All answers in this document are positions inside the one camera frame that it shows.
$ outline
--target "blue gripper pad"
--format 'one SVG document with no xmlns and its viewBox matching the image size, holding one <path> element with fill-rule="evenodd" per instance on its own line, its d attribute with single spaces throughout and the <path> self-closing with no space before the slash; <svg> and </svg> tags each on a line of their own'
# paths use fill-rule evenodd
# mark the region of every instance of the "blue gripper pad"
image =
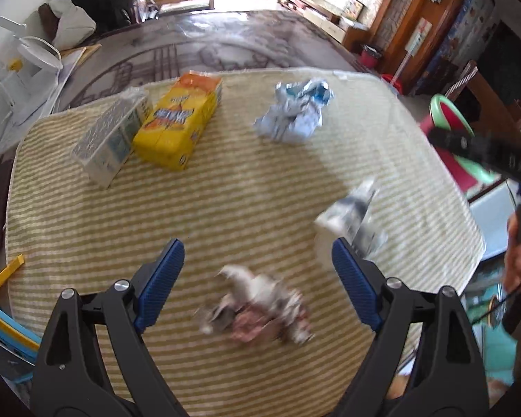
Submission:
<svg viewBox="0 0 521 417">
<path fill-rule="evenodd" d="M 332 246 L 332 263 L 359 319 L 378 332 L 383 320 L 377 311 L 377 294 L 341 239 Z"/>
<path fill-rule="evenodd" d="M 156 323 L 185 259 L 183 243 L 176 239 L 157 259 L 157 268 L 143 288 L 138 300 L 138 314 L 133 325 L 139 334 Z"/>
</svg>

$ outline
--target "picture frame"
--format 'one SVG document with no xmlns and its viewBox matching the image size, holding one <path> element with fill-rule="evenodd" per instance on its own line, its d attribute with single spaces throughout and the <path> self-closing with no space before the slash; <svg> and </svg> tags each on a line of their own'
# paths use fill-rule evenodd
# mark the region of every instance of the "picture frame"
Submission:
<svg viewBox="0 0 521 417">
<path fill-rule="evenodd" d="M 357 20 L 363 8 L 364 4 L 359 0 L 347 0 L 346 7 L 343 10 L 343 15 L 348 19 Z"/>
</svg>

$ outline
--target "green plastic rim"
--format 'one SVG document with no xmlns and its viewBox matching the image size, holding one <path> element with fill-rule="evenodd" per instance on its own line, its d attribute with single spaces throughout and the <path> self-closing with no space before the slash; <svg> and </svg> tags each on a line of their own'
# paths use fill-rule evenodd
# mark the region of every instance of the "green plastic rim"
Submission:
<svg viewBox="0 0 521 417">
<path fill-rule="evenodd" d="M 456 108 L 456 106 L 451 102 L 451 100 L 447 99 L 442 94 L 436 94 L 431 99 L 431 117 L 432 122 L 435 126 L 439 128 L 443 128 L 446 130 L 451 130 L 451 126 L 442 111 L 442 104 L 446 105 L 450 108 L 451 111 L 456 115 L 456 117 L 460 120 L 460 122 L 465 127 L 465 130 L 469 133 L 469 135 L 474 136 L 474 131 L 471 126 L 467 123 L 461 112 Z M 490 185 L 496 181 L 496 177 L 493 173 L 485 170 L 480 164 L 475 163 L 474 161 L 468 160 L 466 158 L 458 157 L 457 155 L 453 156 L 457 163 L 476 181 L 481 182 L 485 185 Z"/>
</svg>

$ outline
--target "person's hand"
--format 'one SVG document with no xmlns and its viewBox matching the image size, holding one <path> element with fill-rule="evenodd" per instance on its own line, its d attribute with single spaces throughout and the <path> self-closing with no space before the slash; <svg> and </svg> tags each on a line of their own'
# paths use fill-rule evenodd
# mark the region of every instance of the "person's hand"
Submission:
<svg viewBox="0 0 521 417">
<path fill-rule="evenodd" d="M 504 258 L 503 286 L 507 293 L 511 293 L 521 285 L 521 243 L 517 240 L 519 222 L 517 214 L 512 214 L 507 222 L 508 243 Z"/>
</svg>

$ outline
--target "silver bolt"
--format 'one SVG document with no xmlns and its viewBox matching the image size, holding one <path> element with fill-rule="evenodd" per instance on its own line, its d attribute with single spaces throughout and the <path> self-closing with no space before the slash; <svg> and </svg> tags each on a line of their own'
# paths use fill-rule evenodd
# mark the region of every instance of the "silver bolt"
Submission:
<svg viewBox="0 0 521 417">
<path fill-rule="evenodd" d="M 403 282 L 400 281 L 397 277 L 390 277 L 386 281 L 386 285 L 390 288 L 401 288 L 401 286 L 403 285 Z"/>
<path fill-rule="evenodd" d="M 114 284 L 115 291 L 125 291 L 129 288 L 129 281 L 122 279 Z"/>
<path fill-rule="evenodd" d="M 456 289 L 453 287 L 450 287 L 449 285 L 446 285 L 442 289 L 442 293 L 445 294 L 448 298 L 453 298 L 454 296 L 457 296 Z"/>
<path fill-rule="evenodd" d="M 64 298 L 65 300 L 70 299 L 73 295 L 75 295 L 75 292 L 73 291 L 73 288 L 66 288 L 61 293 L 61 297 Z"/>
</svg>

